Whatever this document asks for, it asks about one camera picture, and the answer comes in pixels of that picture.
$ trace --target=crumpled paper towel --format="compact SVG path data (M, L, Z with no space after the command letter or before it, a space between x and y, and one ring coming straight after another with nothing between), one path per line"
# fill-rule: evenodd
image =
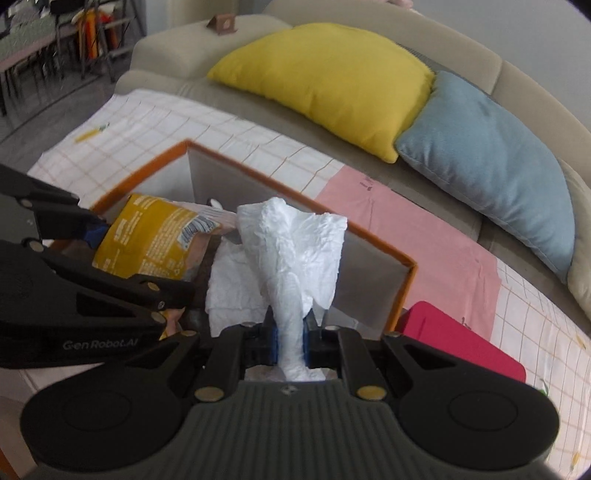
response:
M316 312L332 304L346 229L343 216L301 212L276 197L238 207L238 231L262 296L273 308L278 366L287 381L324 379L320 369L305 365L303 318L313 306Z
M261 296L258 279L248 264L244 247L222 237L205 297L212 337L238 323L261 323L268 306L269 302Z

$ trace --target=red notebook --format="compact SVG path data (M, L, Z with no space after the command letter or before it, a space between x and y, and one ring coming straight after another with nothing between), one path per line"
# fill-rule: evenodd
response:
M501 375L525 382L525 368L496 346L426 301L404 314L396 331Z

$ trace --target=plastic wrapper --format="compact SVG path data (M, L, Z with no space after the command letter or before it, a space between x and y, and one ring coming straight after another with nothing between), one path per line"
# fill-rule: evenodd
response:
M132 194L96 251L93 266L118 277L154 275L191 280L212 235L236 227L236 214L194 203ZM182 310L167 310L166 335Z

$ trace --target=pink towel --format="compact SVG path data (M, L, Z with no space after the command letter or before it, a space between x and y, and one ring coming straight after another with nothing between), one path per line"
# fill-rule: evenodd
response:
M425 300L490 340L501 280L496 258L454 227L349 167L316 200L415 259L405 308Z

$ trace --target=wall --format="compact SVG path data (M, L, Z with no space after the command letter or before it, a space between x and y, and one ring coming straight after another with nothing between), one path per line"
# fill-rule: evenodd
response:
M566 0L414 3L516 65L591 130L591 22Z

